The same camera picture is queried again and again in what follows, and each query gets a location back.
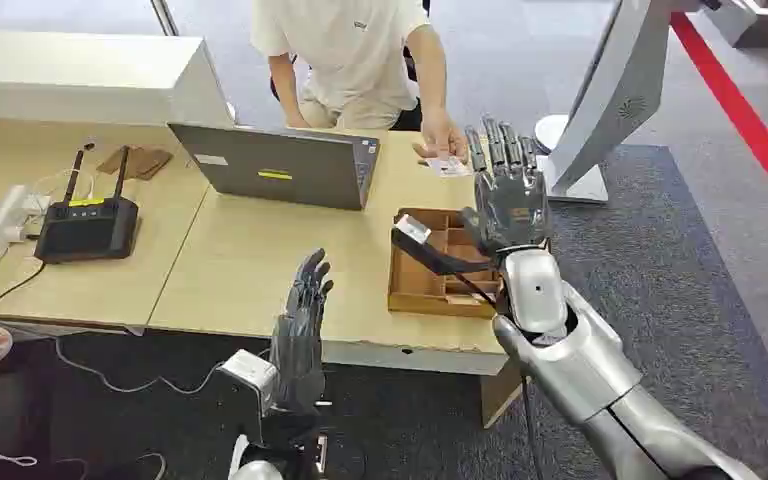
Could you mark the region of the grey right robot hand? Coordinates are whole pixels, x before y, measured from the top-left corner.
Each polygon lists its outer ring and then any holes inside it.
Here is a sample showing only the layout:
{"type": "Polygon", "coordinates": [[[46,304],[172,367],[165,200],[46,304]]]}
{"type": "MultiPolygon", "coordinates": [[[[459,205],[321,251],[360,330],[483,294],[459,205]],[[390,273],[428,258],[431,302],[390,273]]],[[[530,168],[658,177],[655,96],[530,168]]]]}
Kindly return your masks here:
{"type": "Polygon", "coordinates": [[[460,216],[478,251],[498,258],[514,247],[551,249],[551,228],[544,173],[534,140],[510,123],[483,115],[482,141],[476,128],[465,128],[473,167],[473,207],[460,216]]]}

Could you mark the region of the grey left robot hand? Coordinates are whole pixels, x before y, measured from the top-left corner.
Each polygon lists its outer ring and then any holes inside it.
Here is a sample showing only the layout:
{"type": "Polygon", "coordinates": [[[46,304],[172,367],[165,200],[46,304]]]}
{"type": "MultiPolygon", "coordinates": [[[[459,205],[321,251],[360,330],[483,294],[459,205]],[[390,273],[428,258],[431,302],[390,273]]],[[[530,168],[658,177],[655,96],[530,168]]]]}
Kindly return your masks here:
{"type": "Polygon", "coordinates": [[[325,303],[334,286],[326,278],[330,268],[324,249],[307,256],[276,319],[269,361],[279,374],[275,404],[280,409],[313,414],[325,390],[321,330],[325,303]]]}

